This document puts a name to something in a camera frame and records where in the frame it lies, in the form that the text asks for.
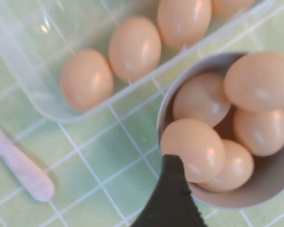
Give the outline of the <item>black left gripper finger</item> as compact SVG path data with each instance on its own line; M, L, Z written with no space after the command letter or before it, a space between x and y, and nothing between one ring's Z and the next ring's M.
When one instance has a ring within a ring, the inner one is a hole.
M133 227L205 227L179 156L164 155L158 183Z

